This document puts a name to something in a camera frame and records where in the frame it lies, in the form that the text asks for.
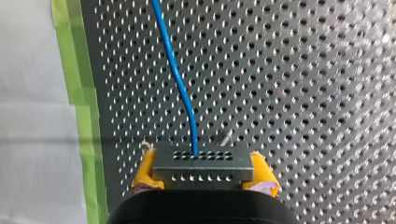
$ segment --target metal surface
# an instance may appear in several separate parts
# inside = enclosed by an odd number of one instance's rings
[[[157,147],[152,176],[167,189],[241,189],[253,178],[253,164],[243,144],[200,147],[199,156],[189,146]]]
[[[82,1],[110,209],[138,143],[189,142],[149,1]],[[266,156],[301,223],[394,223],[395,2],[162,4],[198,120]]]

